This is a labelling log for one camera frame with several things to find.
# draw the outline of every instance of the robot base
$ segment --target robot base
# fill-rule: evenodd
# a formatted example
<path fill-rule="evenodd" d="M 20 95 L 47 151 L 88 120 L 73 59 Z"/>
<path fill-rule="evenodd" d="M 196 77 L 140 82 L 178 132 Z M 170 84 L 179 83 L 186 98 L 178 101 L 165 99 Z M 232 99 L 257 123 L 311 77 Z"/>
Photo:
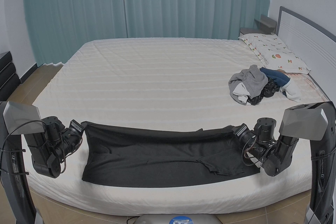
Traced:
<path fill-rule="evenodd" d="M 222 224 L 215 215 L 209 214 L 145 214 L 133 224 Z"/>

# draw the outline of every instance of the white headboard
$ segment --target white headboard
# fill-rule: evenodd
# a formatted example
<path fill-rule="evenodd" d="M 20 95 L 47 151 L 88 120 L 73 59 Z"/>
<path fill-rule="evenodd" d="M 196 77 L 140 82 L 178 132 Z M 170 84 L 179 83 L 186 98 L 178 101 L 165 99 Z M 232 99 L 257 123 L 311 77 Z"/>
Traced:
<path fill-rule="evenodd" d="M 311 78 L 336 104 L 336 36 L 283 6 L 275 33 L 312 69 Z"/>

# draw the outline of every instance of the white pillow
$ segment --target white pillow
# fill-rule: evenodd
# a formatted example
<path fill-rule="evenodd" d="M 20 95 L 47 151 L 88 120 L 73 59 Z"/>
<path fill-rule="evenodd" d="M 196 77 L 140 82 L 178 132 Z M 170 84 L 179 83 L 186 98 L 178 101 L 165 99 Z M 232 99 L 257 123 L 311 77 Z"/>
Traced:
<path fill-rule="evenodd" d="M 253 50 L 268 69 L 300 74 L 308 74 L 311 70 L 276 34 L 249 33 L 239 38 Z"/>

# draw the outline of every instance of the baseboard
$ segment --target baseboard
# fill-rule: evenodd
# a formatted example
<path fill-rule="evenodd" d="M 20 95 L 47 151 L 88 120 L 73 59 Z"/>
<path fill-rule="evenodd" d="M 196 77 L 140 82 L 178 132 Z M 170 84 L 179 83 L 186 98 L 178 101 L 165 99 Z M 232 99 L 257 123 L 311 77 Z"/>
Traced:
<path fill-rule="evenodd" d="M 20 80 L 21 80 L 21 84 L 23 83 L 23 82 L 25 82 L 26 81 L 26 79 L 28 78 L 28 77 L 30 77 L 30 75 L 32 74 L 32 73 L 34 73 L 35 72 L 35 70 L 37 69 L 37 64 L 35 63 L 21 78 L 20 78 Z"/>

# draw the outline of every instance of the round blue logo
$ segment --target round blue logo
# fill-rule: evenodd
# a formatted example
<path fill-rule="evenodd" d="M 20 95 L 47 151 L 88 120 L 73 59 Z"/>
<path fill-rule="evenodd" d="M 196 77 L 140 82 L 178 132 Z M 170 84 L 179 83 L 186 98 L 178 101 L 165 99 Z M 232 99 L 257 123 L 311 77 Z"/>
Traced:
<path fill-rule="evenodd" d="M 191 218 L 185 217 L 185 216 L 177 216 L 174 217 L 169 224 L 194 224 L 194 222 L 191 220 Z"/>

